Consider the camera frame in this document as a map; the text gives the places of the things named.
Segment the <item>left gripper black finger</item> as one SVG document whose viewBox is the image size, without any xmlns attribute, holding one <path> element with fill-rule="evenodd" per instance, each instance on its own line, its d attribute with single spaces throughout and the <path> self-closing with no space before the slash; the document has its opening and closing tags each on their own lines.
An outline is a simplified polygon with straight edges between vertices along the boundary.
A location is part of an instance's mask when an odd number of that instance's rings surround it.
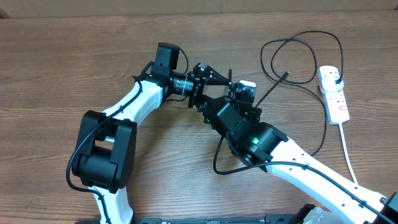
<svg viewBox="0 0 398 224">
<path fill-rule="evenodd" d="M 224 101 L 223 96 L 218 98 L 212 98 L 207 95 L 202 95 L 201 97 L 199 97 L 198 111 L 199 112 L 209 111 L 215 106 L 218 106 L 223 101 Z"/>
<path fill-rule="evenodd" d="M 215 69 L 211 66 L 207 66 L 205 68 L 205 85 L 229 85 L 229 80 L 220 75 Z"/>
</svg>

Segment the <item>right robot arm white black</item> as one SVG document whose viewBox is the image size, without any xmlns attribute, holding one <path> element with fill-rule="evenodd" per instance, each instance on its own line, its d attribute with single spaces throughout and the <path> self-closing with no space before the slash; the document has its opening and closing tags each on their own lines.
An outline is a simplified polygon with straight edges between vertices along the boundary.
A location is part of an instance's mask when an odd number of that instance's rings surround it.
<svg viewBox="0 0 398 224">
<path fill-rule="evenodd" d="M 244 167 L 284 179 L 334 213 L 343 223 L 397 223 L 392 200 L 346 179 L 307 154 L 268 123 L 244 117 L 229 96 L 205 97 L 205 120 L 225 139 Z"/>
</svg>

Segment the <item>Samsung Galaxy smartphone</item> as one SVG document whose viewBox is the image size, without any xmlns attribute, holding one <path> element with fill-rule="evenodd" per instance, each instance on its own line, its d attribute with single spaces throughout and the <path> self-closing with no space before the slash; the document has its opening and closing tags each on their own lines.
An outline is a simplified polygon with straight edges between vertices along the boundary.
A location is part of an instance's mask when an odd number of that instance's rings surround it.
<svg viewBox="0 0 398 224">
<path fill-rule="evenodd" d="M 231 97 L 232 93 L 231 93 L 231 85 L 232 85 L 232 69 L 228 70 L 228 86 L 225 89 L 225 93 Z"/>
</svg>

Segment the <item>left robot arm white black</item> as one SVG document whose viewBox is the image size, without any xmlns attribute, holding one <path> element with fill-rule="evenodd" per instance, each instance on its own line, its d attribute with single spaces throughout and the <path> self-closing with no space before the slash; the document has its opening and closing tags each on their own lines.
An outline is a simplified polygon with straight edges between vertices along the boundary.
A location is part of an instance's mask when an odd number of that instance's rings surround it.
<svg viewBox="0 0 398 224">
<path fill-rule="evenodd" d="M 161 42 L 155 59 L 134 77 L 133 89 L 114 106 L 87 111 L 81 120 L 76 148 L 66 168 L 69 187 L 93 194 L 100 218 L 98 223 L 132 223 L 134 211 L 127 199 L 127 184 L 134 168 L 137 129 L 171 95 L 189 99 L 189 105 L 204 106 L 207 85 L 231 86 L 208 65 L 197 64 L 192 71 L 176 72 L 177 45 Z"/>
</svg>

